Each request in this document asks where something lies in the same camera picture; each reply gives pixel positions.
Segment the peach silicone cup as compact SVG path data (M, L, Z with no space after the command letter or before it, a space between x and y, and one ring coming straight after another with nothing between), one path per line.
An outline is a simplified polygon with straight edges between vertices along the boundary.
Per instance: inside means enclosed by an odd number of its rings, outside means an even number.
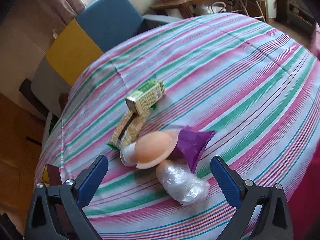
M127 167L146 170L168 158L178 142L178 133L172 130L155 131L140 137L120 150L121 162Z

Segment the small green medicine box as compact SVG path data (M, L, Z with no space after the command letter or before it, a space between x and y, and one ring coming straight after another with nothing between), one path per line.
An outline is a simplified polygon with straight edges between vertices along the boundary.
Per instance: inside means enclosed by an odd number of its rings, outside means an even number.
M165 96L164 84L160 80L148 80L132 91L126 98L127 107L133 113L142 115Z

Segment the gold metal tin tray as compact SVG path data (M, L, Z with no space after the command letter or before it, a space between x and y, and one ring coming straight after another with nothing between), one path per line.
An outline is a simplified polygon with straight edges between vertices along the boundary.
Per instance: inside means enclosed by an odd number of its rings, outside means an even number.
M58 186L62 184L60 171L57 166L46 164L42 174L41 182L46 186Z

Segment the wooden wardrobe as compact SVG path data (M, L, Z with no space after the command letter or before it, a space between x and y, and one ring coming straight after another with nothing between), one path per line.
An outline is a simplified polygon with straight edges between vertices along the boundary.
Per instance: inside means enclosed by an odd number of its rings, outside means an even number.
M44 121L1 94L1 213L20 233L34 191Z

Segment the striped pink green bedspread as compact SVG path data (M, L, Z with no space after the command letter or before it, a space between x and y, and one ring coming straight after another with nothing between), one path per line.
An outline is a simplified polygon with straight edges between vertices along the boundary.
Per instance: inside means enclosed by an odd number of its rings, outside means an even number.
M165 97L141 133L185 126L215 131L196 169L207 198L182 206L154 169L124 166L108 146L125 97L150 79ZM319 60L259 20L232 13L168 24L106 52L78 78L35 172L75 178L103 154L108 172L84 212L103 239L216 239L234 213L210 171L219 155L257 185L292 197L319 141Z

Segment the grey yellow blue sofa chair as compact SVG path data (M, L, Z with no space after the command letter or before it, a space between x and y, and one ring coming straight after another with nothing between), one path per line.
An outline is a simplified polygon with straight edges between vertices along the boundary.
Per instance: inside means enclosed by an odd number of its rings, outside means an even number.
M129 0L96 0L73 19L50 46L34 77L20 93L43 115L60 117L59 97L69 93L81 73L124 41L178 18L141 15Z

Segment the white kettle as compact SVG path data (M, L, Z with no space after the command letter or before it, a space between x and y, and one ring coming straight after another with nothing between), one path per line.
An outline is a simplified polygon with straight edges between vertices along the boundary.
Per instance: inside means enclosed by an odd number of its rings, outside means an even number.
M226 4L224 2L214 2L212 5L198 4L194 9L195 15L211 15L226 12Z

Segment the wooden desk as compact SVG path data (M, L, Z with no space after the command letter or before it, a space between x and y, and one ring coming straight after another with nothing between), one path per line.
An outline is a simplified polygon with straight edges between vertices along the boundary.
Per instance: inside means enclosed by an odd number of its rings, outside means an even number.
M150 9L157 14L163 15L165 10L178 9L183 18L193 17L190 6L211 0L157 0Z

